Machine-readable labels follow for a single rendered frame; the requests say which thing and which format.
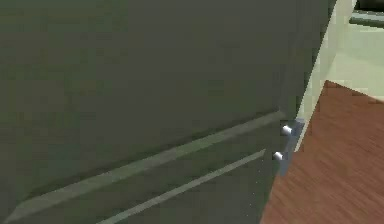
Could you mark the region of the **dark framed window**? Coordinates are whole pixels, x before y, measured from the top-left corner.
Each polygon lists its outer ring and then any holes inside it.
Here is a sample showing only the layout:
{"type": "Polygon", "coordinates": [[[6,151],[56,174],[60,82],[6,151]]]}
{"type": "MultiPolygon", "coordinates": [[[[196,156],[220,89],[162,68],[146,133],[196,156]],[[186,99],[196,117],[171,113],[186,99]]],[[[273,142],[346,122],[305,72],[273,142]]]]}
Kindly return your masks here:
{"type": "Polygon", "coordinates": [[[384,0],[357,0],[349,23],[384,28],[384,0]]]}

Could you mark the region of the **silver door hinge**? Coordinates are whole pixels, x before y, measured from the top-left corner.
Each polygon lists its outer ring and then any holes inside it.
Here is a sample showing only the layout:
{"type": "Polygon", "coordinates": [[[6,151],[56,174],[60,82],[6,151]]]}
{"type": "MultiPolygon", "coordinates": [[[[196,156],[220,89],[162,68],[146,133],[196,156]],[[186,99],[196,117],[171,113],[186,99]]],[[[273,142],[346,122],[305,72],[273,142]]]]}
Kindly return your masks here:
{"type": "Polygon", "coordinates": [[[273,159],[279,163],[278,174],[281,176],[287,173],[304,125],[305,122],[302,119],[295,119],[291,123],[284,124],[282,127],[282,134],[287,139],[287,142],[281,151],[273,153],[273,159]]]}

